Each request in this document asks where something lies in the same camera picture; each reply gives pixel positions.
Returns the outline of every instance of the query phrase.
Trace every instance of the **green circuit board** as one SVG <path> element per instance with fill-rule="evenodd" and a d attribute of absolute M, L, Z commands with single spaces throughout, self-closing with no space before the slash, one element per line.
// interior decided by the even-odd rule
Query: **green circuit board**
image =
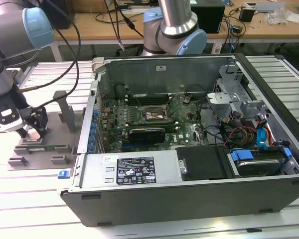
<path fill-rule="evenodd" d="M 208 145 L 197 121 L 197 101 L 183 104 L 184 95 L 165 105 L 129 106 L 123 100 L 103 99 L 102 124 L 107 153 L 171 150 L 178 146 Z M 164 128 L 165 141 L 133 145 L 129 131 L 135 128 Z"/>

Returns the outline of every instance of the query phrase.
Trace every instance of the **computer case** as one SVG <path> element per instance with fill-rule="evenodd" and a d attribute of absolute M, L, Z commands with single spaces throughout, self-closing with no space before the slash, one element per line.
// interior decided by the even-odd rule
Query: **computer case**
<path fill-rule="evenodd" d="M 206 33 L 218 33 L 225 11 L 225 5 L 221 0 L 194 0 L 191 2 L 191 10 L 198 17 L 198 25 Z"/>
<path fill-rule="evenodd" d="M 62 11 L 64 11 L 71 21 L 74 20 L 75 11 L 72 0 L 51 0 Z M 43 1 L 41 4 L 42 10 L 47 15 L 48 19 L 56 29 L 68 29 L 71 22 L 59 13 L 54 7 L 52 7 L 47 1 Z"/>

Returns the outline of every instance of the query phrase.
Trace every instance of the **desk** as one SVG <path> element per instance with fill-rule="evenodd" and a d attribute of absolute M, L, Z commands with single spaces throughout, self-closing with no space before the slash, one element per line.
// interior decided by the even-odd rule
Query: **desk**
<path fill-rule="evenodd" d="M 264 2 L 265 0 L 253 0 L 253 2 Z M 299 13 L 299 0 L 278 0 L 286 3 L 285 7 L 295 13 Z M 235 5 L 226 7 L 225 13 L 230 10 L 240 7 L 245 0 L 233 0 Z M 105 15 L 104 20 L 109 21 L 108 15 Z M 136 29 L 143 32 L 143 16 L 139 15 L 134 18 Z M 75 23 L 79 28 L 83 45 L 101 45 L 101 44 L 117 44 L 117 40 L 110 24 L 97 22 L 90 13 L 76 13 Z M 232 19 L 232 24 L 239 25 L 240 23 Z M 246 33 L 242 36 L 239 42 L 242 43 L 275 43 L 275 42 L 299 42 L 299 24 L 288 22 L 288 24 L 268 25 L 265 22 L 265 14 L 258 13 L 253 17 L 252 22 L 246 24 Z M 67 30 L 61 31 L 65 38 L 72 45 L 78 44 L 77 34 L 73 26 Z M 133 30 L 130 30 L 126 24 L 120 24 L 120 35 L 124 44 L 142 44 L 143 39 Z M 218 34 L 208 34 L 208 43 L 213 43 L 212 53 L 219 53 L 222 44 L 227 36 L 227 26 L 222 23 Z M 62 38 L 55 32 L 55 43 L 51 46 L 53 55 L 56 61 L 62 61 L 59 45 L 65 45 Z"/>

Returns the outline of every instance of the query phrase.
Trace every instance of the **power supply label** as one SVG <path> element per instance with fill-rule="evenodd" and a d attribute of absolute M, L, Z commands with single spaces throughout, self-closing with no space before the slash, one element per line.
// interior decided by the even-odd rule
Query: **power supply label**
<path fill-rule="evenodd" d="M 118 185 L 156 183 L 154 158 L 119 158 L 116 183 Z"/>

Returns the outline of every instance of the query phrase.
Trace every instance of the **motherboard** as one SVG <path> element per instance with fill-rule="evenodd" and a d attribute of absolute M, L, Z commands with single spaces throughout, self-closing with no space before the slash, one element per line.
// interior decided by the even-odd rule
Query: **motherboard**
<path fill-rule="evenodd" d="M 102 100 L 101 122 L 105 152 L 172 150 L 208 145 L 198 124 L 198 104 L 177 95 L 161 100 Z"/>

